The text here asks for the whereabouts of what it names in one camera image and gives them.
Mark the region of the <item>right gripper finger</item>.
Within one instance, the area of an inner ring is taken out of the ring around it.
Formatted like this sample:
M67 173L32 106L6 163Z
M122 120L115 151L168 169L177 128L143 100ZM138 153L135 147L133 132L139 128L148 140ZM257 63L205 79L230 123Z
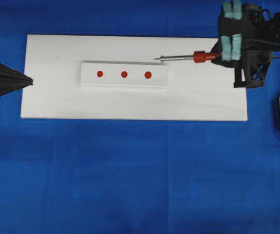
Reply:
M222 42L221 39L218 39L217 42L214 44L212 49L210 50L210 53L214 54L221 54L222 53Z
M219 66L223 66L225 68L236 68L240 66L239 60L222 60L222 57L215 57L213 60L211 60L211 63Z

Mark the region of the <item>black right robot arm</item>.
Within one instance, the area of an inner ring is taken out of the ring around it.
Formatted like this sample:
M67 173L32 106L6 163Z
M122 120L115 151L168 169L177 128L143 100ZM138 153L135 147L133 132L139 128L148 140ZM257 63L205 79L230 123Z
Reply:
M263 87L273 53L280 52L280 12L239 0L222 3L218 41L211 49L213 64L233 68L235 88Z

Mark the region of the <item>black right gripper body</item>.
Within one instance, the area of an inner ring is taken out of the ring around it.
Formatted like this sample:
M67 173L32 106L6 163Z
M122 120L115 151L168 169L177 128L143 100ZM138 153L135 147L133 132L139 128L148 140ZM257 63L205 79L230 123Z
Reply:
M267 50L265 21L262 9L240 1L225 1L218 18L219 36L222 42L222 60L240 60L246 50Z

